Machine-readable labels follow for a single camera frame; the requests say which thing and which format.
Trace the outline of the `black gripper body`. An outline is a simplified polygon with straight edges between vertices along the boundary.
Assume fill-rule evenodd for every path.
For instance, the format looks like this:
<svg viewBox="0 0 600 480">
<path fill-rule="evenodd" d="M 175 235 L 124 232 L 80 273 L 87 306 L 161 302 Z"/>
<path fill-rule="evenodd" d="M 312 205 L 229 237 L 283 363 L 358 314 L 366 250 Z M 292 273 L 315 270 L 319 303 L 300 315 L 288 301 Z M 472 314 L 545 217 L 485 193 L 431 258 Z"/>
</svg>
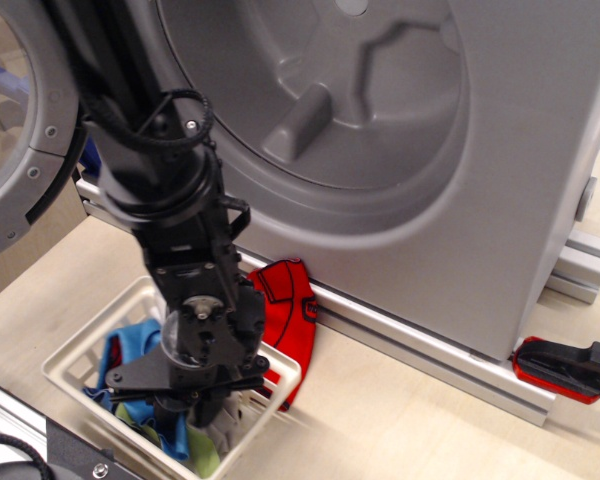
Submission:
<svg viewBox="0 0 600 480">
<path fill-rule="evenodd" d="M 264 385 L 264 324 L 262 312 L 169 312 L 162 323 L 117 328 L 105 338 L 104 386 L 113 402 L 212 410 L 234 391 Z"/>
</svg>

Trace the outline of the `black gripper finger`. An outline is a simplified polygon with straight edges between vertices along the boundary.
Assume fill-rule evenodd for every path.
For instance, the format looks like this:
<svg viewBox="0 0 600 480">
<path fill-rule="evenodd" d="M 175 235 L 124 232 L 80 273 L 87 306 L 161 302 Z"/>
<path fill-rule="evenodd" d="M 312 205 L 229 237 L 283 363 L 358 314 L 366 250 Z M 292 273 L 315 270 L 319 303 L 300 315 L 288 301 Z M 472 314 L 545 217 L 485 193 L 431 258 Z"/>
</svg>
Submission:
<svg viewBox="0 0 600 480">
<path fill-rule="evenodd" d="M 159 425 L 176 425 L 180 420 L 185 421 L 192 406 L 189 399 L 173 397 L 153 399 L 154 416 Z"/>
<path fill-rule="evenodd" d="M 204 390 L 199 395 L 199 401 L 194 407 L 194 425 L 208 426 L 220 413 L 224 402 L 231 395 L 225 387 Z"/>
</svg>

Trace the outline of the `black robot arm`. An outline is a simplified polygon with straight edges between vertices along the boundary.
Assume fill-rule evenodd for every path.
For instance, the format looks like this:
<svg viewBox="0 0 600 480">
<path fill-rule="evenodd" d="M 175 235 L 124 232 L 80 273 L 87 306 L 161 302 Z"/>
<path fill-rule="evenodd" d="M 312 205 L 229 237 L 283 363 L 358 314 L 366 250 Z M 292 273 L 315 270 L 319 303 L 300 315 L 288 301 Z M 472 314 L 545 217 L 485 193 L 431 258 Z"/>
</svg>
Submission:
<svg viewBox="0 0 600 480">
<path fill-rule="evenodd" d="M 161 343 L 106 375 L 115 401 L 161 424 L 210 424 L 235 391 L 260 387 L 265 300 L 239 271 L 248 204 L 225 193 L 210 101 L 158 76 L 131 1 L 44 5 L 101 150 L 107 210 L 138 241 L 166 303 Z"/>
</svg>

